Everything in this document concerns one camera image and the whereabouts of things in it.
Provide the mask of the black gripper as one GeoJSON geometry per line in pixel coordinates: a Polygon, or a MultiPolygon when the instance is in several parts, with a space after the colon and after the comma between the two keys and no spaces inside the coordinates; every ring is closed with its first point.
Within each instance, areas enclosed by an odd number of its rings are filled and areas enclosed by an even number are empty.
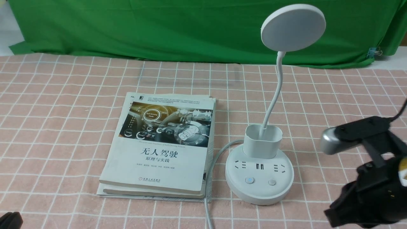
{"type": "Polygon", "coordinates": [[[366,163],[357,171],[357,179],[324,211],[330,226],[374,228],[406,220],[406,155],[389,158],[380,168],[366,163]]]}

